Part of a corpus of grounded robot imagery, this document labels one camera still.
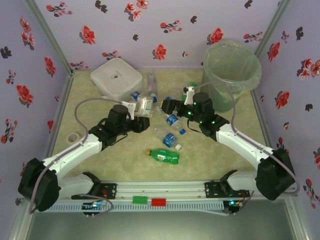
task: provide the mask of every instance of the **purple wall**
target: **purple wall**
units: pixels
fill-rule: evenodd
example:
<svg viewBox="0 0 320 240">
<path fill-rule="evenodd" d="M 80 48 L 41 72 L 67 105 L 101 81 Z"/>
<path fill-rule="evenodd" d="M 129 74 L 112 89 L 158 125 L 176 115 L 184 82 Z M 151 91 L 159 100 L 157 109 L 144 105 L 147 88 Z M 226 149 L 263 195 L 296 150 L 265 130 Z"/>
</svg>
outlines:
<svg viewBox="0 0 320 240">
<path fill-rule="evenodd" d="M 23 165 L 43 158 L 67 71 L 21 0 L 1 3 L 0 22 L 0 239 L 5 240 L 19 209 Z"/>
<path fill-rule="evenodd" d="M 288 150 L 300 180 L 312 239 L 320 236 L 319 8 L 318 0 L 292 1 L 262 53 L 257 88 L 273 141 Z"/>
<path fill-rule="evenodd" d="M 221 39 L 244 43 L 255 51 L 279 3 L 35 1 L 71 66 L 91 69 L 114 57 L 122 57 L 135 68 L 199 68 L 207 44 Z"/>
</svg>

